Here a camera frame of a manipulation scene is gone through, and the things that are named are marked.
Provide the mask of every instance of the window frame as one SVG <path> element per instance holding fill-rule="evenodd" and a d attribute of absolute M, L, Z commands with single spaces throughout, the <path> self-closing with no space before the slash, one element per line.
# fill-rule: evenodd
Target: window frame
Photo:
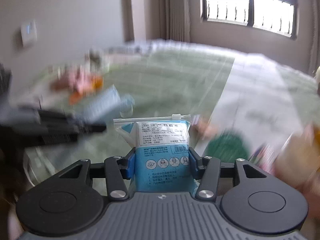
<path fill-rule="evenodd" d="M 295 40 L 297 38 L 297 9 L 298 9 L 298 1 L 297 0 L 280 0 L 280 1 L 289 3 L 290 5 L 294 6 L 294 9 L 293 9 L 293 21 L 292 21 L 292 34 L 290 36 L 290 39 Z M 207 21 L 208 20 L 208 17 L 207 17 L 207 15 L 208 15 L 208 13 L 207 13 L 207 0 L 202 0 L 202 8 L 201 9 L 202 9 L 201 18 L 204 21 Z M 241 24 L 241 23 L 227 21 L 227 20 L 225 22 L 232 23 L 232 24 L 244 25 L 244 24 Z M 253 27 L 253 25 L 254 25 L 254 1 L 253 0 L 249 0 L 248 23 L 245 26 Z"/>

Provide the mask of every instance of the circular cover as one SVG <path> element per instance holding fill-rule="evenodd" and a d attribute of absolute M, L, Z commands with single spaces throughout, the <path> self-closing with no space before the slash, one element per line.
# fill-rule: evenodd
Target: circular cover
<path fill-rule="evenodd" d="M 43 182 L 21 196 L 17 216 L 28 231 L 42 236 L 65 236 L 81 231 L 103 210 L 103 198 L 75 179 Z"/>
<path fill-rule="evenodd" d="M 258 234 L 297 229 L 308 213 L 303 195 L 276 178 L 244 179 L 222 197 L 220 208 L 232 223 Z"/>

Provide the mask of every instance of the white wall device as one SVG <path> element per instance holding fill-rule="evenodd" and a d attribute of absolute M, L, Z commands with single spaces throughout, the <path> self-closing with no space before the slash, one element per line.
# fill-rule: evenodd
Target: white wall device
<path fill-rule="evenodd" d="M 37 41 L 36 20 L 21 25 L 21 36 L 23 47 L 32 45 Z"/>

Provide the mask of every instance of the green and white tablecloth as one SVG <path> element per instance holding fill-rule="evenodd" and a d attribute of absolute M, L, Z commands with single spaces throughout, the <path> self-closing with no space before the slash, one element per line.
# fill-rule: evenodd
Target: green and white tablecloth
<path fill-rule="evenodd" d="M 251 152 L 263 143 L 281 146 L 292 132 L 301 132 L 309 122 L 320 124 L 315 81 L 263 55 L 172 41 L 128 46 L 139 46 L 143 56 L 131 63 L 112 64 L 104 75 L 104 87 L 115 85 L 120 95 L 129 93 L 134 98 L 133 117 L 200 114 L 221 132 L 233 129 L 241 133 Z M 54 77 L 55 72 L 42 75 L 19 100 L 45 97 L 47 88 L 39 88 L 48 87 Z M 90 100 L 86 98 L 73 108 L 65 93 L 47 106 L 80 111 Z M 191 138 L 191 146 L 200 154 L 207 143 Z M 43 180 L 78 159 L 103 162 L 129 150 L 113 124 L 108 124 L 108 132 L 76 145 L 43 148 L 40 155 L 34 149 L 27 153 L 33 173 Z M 101 184 L 96 188 L 103 193 Z"/>

